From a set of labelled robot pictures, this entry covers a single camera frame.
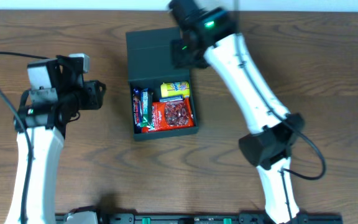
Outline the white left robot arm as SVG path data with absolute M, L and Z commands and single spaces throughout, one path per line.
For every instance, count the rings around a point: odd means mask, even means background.
M 55 189 L 67 124 L 82 110 L 103 105 L 105 84 L 86 81 L 86 54 L 58 55 L 27 66 L 30 88 L 21 96 L 17 131 L 18 165 L 6 223 L 55 223 Z

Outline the purple Dairy Milk chocolate bar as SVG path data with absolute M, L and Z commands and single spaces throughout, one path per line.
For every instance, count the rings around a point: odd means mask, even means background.
M 133 107 L 135 126 L 136 126 L 136 128 L 140 128 L 141 123 L 142 123 L 142 105 L 141 105 L 141 89 L 140 88 L 133 89 L 132 107 Z

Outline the red Hacks candy bag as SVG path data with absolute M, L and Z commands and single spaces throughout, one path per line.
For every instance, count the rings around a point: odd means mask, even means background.
M 193 127 L 193 113 L 190 100 L 153 102 L 152 103 L 152 125 L 141 129 L 142 133 L 169 131 Z

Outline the yellow Mentos candy tub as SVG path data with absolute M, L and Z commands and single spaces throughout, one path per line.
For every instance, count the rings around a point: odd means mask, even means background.
M 160 91 L 162 98 L 173 96 L 190 97 L 190 85 L 188 82 L 163 83 L 160 86 Z

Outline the black fabric storage box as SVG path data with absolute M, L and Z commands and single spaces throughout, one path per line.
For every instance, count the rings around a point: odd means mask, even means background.
M 199 130 L 190 71 L 188 69 L 175 69 L 171 62 L 170 42 L 179 38 L 180 30 L 178 27 L 126 33 L 128 84 L 130 86 L 131 118 L 135 141 L 196 134 Z M 153 92 L 153 101 L 159 101 L 161 84 L 172 82 L 188 82 L 190 84 L 190 105 L 195 125 L 190 128 L 135 134 L 132 107 L 133 89 L 148 88 Z

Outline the blue cookie roll pack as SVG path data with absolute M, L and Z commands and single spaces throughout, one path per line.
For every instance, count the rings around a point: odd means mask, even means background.
M 139 124 L 136 124 L 136 125 L 134 126 L 134 133 L 135 133 L 135 134 L 141 134 L 141 133 L 142 133 L 142 126 L 139 125 Z

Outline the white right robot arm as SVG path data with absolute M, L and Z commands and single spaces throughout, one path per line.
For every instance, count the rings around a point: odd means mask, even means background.
M 285 123 L 303 125 L 302 118 L 290 114 L 275 97 L 226 10 L 207 12 L 185 0 L 170 1 L 168 7 L 183 32 L 184 51 L 193 58 L 203 57 L 240 107 L 249 134 L 239 140 L 239 147 L 259 173 L 267 216 L 274 223 L 295 223 L 300 209 L 287 170 L 296 136 Z

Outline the green snack bar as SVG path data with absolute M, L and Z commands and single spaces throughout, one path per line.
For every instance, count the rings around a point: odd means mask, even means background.
M 141 103 L 142 103 L 142 122 L 141 126 L 152 128 L 153 120 L 152 120 L 152 91 L 150 91 L 148 88 L 145 88 L 141 92 Z

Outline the small blue candy stick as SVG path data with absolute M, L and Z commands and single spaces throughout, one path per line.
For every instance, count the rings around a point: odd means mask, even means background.
M 169 96 L 169 97 L 161 98 L 161 99 L 159 100 L 159 102 L 161 102 L 161 103 L 167 103 L 167 102 L 181 101 L 181 100 L 183 100 L 183 96 L 182 96 L 182 95 L 178 95 L 178 96 Z

